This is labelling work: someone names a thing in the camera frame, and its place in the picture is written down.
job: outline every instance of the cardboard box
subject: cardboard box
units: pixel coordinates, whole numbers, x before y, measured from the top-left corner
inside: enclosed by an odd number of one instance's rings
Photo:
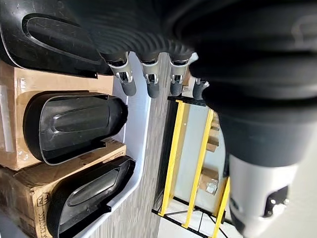
[[[218,182],[218,171],[203,168],[200,174],[198,188],[215,195],[218,189]]]
[[[27,148],[23,116],[29,100],[43,91],[89,90],[112,95],[113,76],[74,77],[14,68],[0,61],[0,165],[12,170],[39,163]]]
[[[0,168],[0,209],[28,236],[52,238],[46,215],[51,192],[62,179],[100,162],[109,162],[126,153],[126,146],[113,139],[106,148],[83,155],[62,165],[44,163],[18,172]]]

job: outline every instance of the molded plastic part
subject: molded plastic part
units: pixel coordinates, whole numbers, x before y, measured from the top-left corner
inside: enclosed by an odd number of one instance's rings
[[[44,92],[29,102],[23,119],[31,153],[49,165],[105,147],[121,130],[128,109],[121,99],[91,92]]]
[[[0,0],[0,58],[12,66],[96,77],[112,71],[62,1]]]
[[[54,238],[69,238],[85,229],[102,214],[126,186],[135,168],[128,156],[99,163],[62,180],[52,192],[47,226]]]

